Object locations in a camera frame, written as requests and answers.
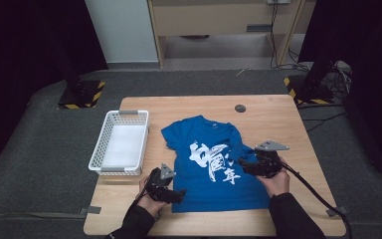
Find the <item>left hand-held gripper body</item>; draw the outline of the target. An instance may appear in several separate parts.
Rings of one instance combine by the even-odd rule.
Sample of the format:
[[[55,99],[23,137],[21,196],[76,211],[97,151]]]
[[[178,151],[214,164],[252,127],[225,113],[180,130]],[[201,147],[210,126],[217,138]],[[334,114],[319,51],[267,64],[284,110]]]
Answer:
[[[147,194],[154,201],[166,202],[166,199],[172,195],[169,194],[168,185],[173,180],[176,173],[168,167],[165,163],[162,163],[160,167],[154,168],[145,184],[145,190]]]

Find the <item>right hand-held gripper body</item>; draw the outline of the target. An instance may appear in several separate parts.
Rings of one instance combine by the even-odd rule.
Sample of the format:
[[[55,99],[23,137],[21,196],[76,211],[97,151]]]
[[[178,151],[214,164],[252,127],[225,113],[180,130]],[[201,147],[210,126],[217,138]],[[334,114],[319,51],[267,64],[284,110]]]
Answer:
[[[282,170],[279,150],[289,150],[289,147],[269,139],[255,147],[256,158],[259,162],[256,175],[272,178]]]

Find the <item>blue printed t-shirt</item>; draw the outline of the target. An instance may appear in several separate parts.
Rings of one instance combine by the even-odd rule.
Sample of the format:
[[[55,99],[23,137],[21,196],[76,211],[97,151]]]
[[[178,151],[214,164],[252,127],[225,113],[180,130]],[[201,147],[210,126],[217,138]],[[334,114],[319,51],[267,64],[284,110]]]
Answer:
[[[195,116],[172,123],[161,133],[176,153],[175,190],[184,189],[174,213],[266,209],[270,198],[265,187],[239,164],[254,162],[254,150],[242,142],[231,123]]]

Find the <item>person's left hand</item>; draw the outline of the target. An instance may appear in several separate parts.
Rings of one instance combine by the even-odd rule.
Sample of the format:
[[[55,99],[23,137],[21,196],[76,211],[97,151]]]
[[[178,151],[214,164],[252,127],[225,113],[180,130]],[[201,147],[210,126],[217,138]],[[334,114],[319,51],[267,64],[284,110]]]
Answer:
[[[148,180],[148,176],[143,177],[139,181],[139,193],[137,195],[137,205],[144,208],[154,218],[158,218],[162,211],[162,208],[166,205],[166,202],[154,201],[150,196],[144,193],[145,184]]]

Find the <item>person's right hand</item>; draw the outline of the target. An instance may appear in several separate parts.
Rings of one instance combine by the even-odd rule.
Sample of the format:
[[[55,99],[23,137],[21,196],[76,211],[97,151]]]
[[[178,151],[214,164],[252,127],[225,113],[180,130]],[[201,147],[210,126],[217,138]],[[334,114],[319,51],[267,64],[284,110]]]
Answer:
[[[289,192],[290,177],[284,167],[272,178],[258,175],[257,180],[265,187],[269,197]]]

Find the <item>white perforated plastic basket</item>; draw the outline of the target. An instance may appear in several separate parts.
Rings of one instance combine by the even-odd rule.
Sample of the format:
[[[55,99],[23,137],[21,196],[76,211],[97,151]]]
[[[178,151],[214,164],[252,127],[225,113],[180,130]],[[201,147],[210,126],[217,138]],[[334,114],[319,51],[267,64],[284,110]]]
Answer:
[[[140,175],[148,131],[148,111],[107,112],[89,170],[108,176]]]

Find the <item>black stand with striped base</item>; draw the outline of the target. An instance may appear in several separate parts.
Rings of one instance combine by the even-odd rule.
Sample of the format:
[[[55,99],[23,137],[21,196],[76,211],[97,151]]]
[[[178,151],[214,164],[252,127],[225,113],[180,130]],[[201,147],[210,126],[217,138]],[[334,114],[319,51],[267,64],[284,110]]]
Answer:
[[[59,99],[60,109],[93,108],[105,85],[102,81],[83,81],[71,66],[61,66],[62,75],[67,83]]]
[[[328,70],[329,63],[327,61],[314,62],[305,75],[291,75],[284,79],[288,94],[297,106],[333,102],[333,93],[322,82]]]

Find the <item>black curtain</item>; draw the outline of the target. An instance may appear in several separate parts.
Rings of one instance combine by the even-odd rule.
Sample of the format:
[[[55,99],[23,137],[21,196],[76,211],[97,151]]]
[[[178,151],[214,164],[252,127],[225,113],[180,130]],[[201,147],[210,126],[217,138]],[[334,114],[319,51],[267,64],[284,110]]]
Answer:
[[[62,64],[78,75],[107,68],[86,0],[0,0],[0,153]]]
[[[382,170],[382,0],[316,0],[299,59],[349,65],[352,123]]]

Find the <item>light wooden desk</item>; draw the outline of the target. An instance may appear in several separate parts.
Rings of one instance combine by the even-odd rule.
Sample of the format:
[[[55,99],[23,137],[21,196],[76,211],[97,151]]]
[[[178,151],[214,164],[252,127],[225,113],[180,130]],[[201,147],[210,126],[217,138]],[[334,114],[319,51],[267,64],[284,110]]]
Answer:
[[[307,2],[270,5],[267,0],[147,0],[158,63],[164,64],[167,39],[172,36],[266,33],[274,59],[281,65]]]

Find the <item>white cabinet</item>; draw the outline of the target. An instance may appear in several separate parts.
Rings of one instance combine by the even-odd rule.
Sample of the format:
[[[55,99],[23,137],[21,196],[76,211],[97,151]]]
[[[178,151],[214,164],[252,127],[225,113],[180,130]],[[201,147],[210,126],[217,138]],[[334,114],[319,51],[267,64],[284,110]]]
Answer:
[[[157,63],[147,0],[86,0],[110,64]]]

